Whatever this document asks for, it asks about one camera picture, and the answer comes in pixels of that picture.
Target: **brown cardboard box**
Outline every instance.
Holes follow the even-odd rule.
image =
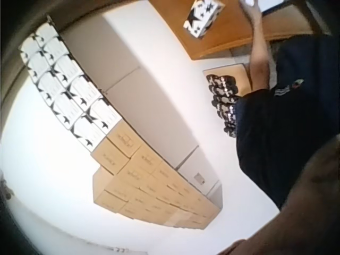
[[[162,159],[146,143],[143,143],[132,156],[131,161],[149,174],[152,174]]]
[[[159,189],[157,193],[157,198],[163,202],[170,204],[175,200],[176,195],[177,193],[175,191],[164,185]]]
[[[152,199],[152,196],[142,190],[137,189],[136,192],[130,197],[129,203],[145,209],[149,207]]]
[[[180,195],[176,191],[173,191],[171,196],[172,196],[172,201],[171,201],[172,205],[177,206],[179,208],[184,207],[186,202],[184,201],[184,197],[182,195]]]
[[[163,215],[165,206],[166,206],[166,203],[158,200],[157,198],[152,198],[150,200],[148,209],[156,215]]]
[[[105,187],[105,190],[126,202],[137,192],[135,187],[124,182],[119,176],[114,176]]]
[[[118,172],[126,165],[129,159],[121,153],[107,138],[97,146],[91,156],[113,174]]]
[[[98,168],[92,177],[93,200],[100,196],[112,178],[113,174],[111,174],[108,170],[102,166]]]
[[[176,174],[176,171],[164,161],[161,162],[152,173],[153,177],[160,180],[165,185],[172,183]]]
[[[174,214],[167,220],[164,224],[165,226],[176,226],[181,221],[188,220],[191,217],[192,213],[184,211],[178,208]]]
[[[131,203],[126,203],[119,213],[131,219],[142,220],[144,218],[143,209]]]
[[[163,185],[150,175],[148,178],[145,179],[144,183],[140,186],[140,189],[149,195],[156,198],[159,195],[160,190],[163,188]]]
[[[205,197],[202,197],[201,202],[196,204],[196,210],[199,215],[207,218],[220,212],[220,209]]]
[[[134,162],[129,161],[118,173],[118,176],[128,184],[135,188],[139,188],[150,174],[144,171],[140,166],[135,165]]]
[[[106,192],[105,186],[111,181],[113,175],[100,167],[93,175],[93,201],[114,213],[118,212],[126,202]]]
[[[139,135],[134,132],[125,120],[120,120],[107,135],[107,138],[129,158],[143,143]]]
[[[115,197],[114,195],[109,194],[106,191],[103,191],[95,200],[94,202],[104,207],[107,210],[110,210],[114,213],[117,213],[119,210],[121,210],[126,202],[119,199],[118,197]]]
[[[200,229],[204,230],[215,218],[216,216],[219,214],[219,210],[216,211],[212,216],[210,216],[209,218],[204,218],[203,217],[203,222],[201,223]]]

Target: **person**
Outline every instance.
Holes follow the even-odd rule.
[[[281,209],[309,158],[339,133],[339,38],[295,36],[277,54],[269,90],[269,53],[258,1],[241,5],[253,29],[252,92],[235,106],[241,170]]]
[[[326,182],[314,185],[318,174],[325,174],[322,171],[327,165],[319,164],[313,169],[315,180],[303,180],[303,176],[308,175],[305,165],[311,156],[339,134],[339,38],[305,35],[285,41],[277,56],[277,85],[269,90],[269,53],[262,13],[258,1],[253,6],[245,0],[240,2],[252,24],[253,46],[250,58],[252,93],[236,104],[237,155],[241,170],[281,212],[259,231],[259,235],[247,241],[239,240],[221,254],[234,254],[233,250],[235,254],[313,254],[306,251],[305,241],[309,240],[312,247],[313,241],[318,240],[316,232],[311,231],[311,235],[315,234],[313,238],[308,234],[312,224],[296,228],[297,232],[290,224],[299,225],[298,220],[303,223],[303,217],[314,223],[312,221],[317,218],[313,213],[322,219],[336,212],[339,219],[338,190],[327,193]],[[302,188],[293,188],[299,186],[299,182],[304,183]],[[319,233],[327,229],[326,225],[318,227]],[[320,254],[327,254],[324,250],[325,247],[321,248]]]

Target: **cardboard box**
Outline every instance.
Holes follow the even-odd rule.
[[[158,200],[157,198],[153,198],[149,201],[149,206],[147,209],[156,215],[163,215],[165,208],[166,203]]]
[[[132,157],[143,143],[143,140],[125,120],[120,120],[107,135],[107,138],[129,158]]]
[[[177,196],[177,193],[165,185],[162,186],[157,193],[157,198],[168,204],[173,203],[176,196]]]
[[[107,210],[112,211],[113,213],[119,212],[126,202],[115,197],[114,195],[109,194],[106,191],[103,191],[95,200],[95,204],[104,207]]]
[[[102,166],[98,168],[92,177],[93,200],[102,194],[112,178],[113,174],[111,174],[108,170]]]
[[[184,220],[188,220],[191,217],[191,213],[177,209],[174,214],[171,215],[171,217],[167,220],[167,222],[164,224],[165,226],[176,226],[178,223]]]
[[[195,209],[198,214],[201,216],[205,216],[210,218],[214,214],[218,214],[220,212],[220,208],[215,206],[209,199],[203,197],[201,198],[201,202],[196,204]]]
[[[172,205],[168,205],[167,203],[163,204],[163,214],[167,219],[170,219],[176,212],[178,208]]]
[[[114,176],[105,187],[105,190],[126,202],[137,192],[135,187],[120,179],[119,176]]]
[[[93,175],[93,201],[114,213],[118,212],[126,202],[105,191],[105,186],[113,178],[113,175],[104,168],[99,168]]]
[[[159,195],[160,190],[162,188],[163,188],[163,185],[159,182],[159,180],[154,178],[152,175],[147,177],[144,180],[144,183],[140,186],[140,189],[142,191],[148,193],[149,195],[153,196],[154,198],[156,198]]]
[[[118,176],[128,184],[135,188],[139,188],[150,174],[144,171],[140,166],[135,165],[134,162],[129,161],[118,173]]]
[[[113,174],[119,171],[129,161],[127,156],[121,153],[107,138],[97,146],[91,156]]]
[[[160,180],[165,185],[172,183],[173,179],[176,178],[176,174],[178,173],[164,161],[162,161],[152,173],[153,177]]]
[[[131,161],[149,174],[152,174],[162,159],[144,143],[132,156]]]
[[[131,219],[141,220],[144,218],[143,210],[131,203],[126,203],[126,205],[119,211],[119,213]]]
[[[183,27],[196,38],[203,37],[224,8],[218,0],[195,0]]]
[[[136,192],[130,197],[129,203],[145,209],[149,207],[152,199],[152,196],[142,190],[137,189]]]

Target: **wooden table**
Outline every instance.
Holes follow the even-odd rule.
[[[183,24],[193,1],[149,0],[178,37],[191,59],[220,56],[224,50],[252,42],[251,26],[239,5],[239,0],[221,0],[225,8],[207,34],[202,39],[192,36],[183,28]],[[264,16],[263,30],[266,40],[312,33],[310,23],[294,5]]]

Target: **box on table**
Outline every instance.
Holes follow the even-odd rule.
[[[161,161],[161,157],[159,157],[146,143],[143,143],[131,158],[131,162],[149,174],[153,173]]]
[[[113,177],[108,171],[100,168],[93,175],[93,201],[97,205],[104,207],[114,213],[117,213],[124,207],[126,201],[105,191],[105,186]]]
[[[217,0],[195,0],[183,27],[196,38],[203,37],[224,6]]]
[[[144,184],[145,179],[147,179],[150,174],[143,170],[139,165],[136,165],[133,161],[129,161],[118,173],[118,176],[128,184],[135,188],[139,188]]]
[[[143,144],[143,140],[125,120],[120,120],[107,135],[107,138],[129,158]]]
[[[129,161],[127,156],[118,150],[107,138],[103,139],[91,153],[91,156],[112,174],[118,174]]]

